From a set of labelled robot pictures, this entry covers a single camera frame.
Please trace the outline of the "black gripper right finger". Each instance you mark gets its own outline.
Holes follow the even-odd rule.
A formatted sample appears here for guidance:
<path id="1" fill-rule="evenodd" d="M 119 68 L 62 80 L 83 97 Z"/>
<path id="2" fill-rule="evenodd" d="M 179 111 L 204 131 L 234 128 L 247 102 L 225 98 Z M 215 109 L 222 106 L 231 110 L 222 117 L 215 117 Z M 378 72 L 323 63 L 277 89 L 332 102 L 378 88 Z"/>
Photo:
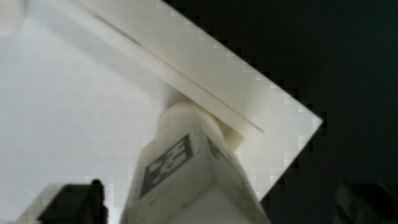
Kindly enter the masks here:
<path id="1" fill-rule="evenodd" d="M 334 224 L 398 224 L 398 184 L 341 183 Z"/>

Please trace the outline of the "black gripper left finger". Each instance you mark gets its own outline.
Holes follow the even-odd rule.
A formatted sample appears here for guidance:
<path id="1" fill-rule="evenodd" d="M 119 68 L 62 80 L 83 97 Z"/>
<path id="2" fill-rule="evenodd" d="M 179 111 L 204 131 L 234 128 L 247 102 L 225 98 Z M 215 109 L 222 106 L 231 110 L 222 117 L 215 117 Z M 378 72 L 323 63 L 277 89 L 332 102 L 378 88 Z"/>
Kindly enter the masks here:
<path id="1" fill-rule="evenodd" d="M 37 221 L 40 224 L 108 224 L 104 186 L 97 179 L 62 187 Z"/>

